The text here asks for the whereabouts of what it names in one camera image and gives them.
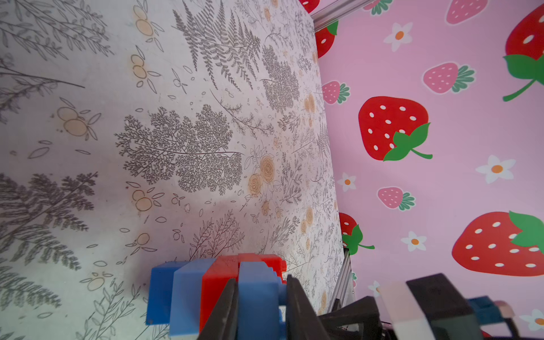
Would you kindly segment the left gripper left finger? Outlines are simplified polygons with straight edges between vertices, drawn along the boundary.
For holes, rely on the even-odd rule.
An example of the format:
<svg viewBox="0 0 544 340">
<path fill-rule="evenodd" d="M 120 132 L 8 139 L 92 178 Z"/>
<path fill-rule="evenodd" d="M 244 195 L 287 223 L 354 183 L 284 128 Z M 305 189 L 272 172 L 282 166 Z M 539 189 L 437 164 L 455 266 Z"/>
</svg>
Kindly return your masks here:
<svg viewBox="0 0 544 340">
<path fill-rule="evenodd" d="M 198 340 L 236 340 L 239 312 L 239 288 L 230 279 L 216 303 Z"/>
</svg>

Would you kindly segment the red 2x4 brick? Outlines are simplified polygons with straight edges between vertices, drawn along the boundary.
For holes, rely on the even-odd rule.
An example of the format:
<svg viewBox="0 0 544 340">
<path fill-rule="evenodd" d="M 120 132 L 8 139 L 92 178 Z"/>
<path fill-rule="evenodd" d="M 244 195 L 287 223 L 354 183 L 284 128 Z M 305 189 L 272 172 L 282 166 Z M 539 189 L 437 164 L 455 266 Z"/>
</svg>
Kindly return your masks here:
<svg viewBox="0 0 544 340">
<path fill-rule="evenodd" d="M 201 281 L 201 305 L 199 330 L 202 331 L 216 303 L 230 279 L 238 281 L 239 267 L 242 262 L 264 262 L 285 283 L 283 273 L 287 263 L 274 254 L 242 253 L 232 256 L 219 256 L 205 272 Z"/>
</svg>

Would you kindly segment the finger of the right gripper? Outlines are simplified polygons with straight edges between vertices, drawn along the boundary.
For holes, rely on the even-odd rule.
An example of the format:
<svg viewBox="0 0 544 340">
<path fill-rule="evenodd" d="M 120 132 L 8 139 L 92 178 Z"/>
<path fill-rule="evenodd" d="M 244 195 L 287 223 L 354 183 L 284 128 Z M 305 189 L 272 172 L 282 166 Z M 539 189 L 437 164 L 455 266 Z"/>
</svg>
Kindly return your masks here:
<svg viewBox="0 0 544 340">
<path fill-rule="evenodd" d="M 374 297 L 366 296 L 350 305 L 319 316 L 331 339 L 382 339 L 382 322 Z"/>
</svg>

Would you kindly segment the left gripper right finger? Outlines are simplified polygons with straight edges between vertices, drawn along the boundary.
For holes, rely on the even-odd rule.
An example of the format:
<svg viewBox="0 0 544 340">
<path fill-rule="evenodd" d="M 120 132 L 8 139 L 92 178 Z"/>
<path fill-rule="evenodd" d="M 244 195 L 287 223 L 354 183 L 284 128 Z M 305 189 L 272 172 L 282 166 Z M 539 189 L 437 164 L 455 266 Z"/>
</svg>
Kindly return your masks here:
<svg viewBox="0 0 544 340">
<path fill-rule="evenodd" d="M 308 300 L 300 281 L 287 278 L 286 327 L 290 340 L 329 340 L 320 319 Z"/>
</svg>

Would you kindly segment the dark blue 2x2 brick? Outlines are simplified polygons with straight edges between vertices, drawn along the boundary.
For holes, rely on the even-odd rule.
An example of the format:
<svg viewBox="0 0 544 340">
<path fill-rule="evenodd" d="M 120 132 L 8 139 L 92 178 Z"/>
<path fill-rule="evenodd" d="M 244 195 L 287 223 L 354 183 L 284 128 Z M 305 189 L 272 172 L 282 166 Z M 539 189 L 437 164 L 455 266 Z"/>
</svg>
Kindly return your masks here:
<svg viewBox="0 0 544 340">
<path fill-rule="evenodd" d="M 151 270 L 146 325 L 169 324 L 174 273 L 188 262 L 166 262 Z"/>
</svg>

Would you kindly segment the light blue 2x4 brick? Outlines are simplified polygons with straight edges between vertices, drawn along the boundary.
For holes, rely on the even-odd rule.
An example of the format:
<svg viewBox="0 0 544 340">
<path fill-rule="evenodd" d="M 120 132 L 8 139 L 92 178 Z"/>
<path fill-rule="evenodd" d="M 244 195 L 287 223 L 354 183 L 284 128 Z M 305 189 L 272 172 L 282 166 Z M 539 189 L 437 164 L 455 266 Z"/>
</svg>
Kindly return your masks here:
<svg viewBox="0 0 544 340">
<path fill-rule="evenodd" d="M 169 336 L 197 339 L 200 327 L 202 280 L 215 259 L 188 262 L 174 272 Z"/>
</svg>

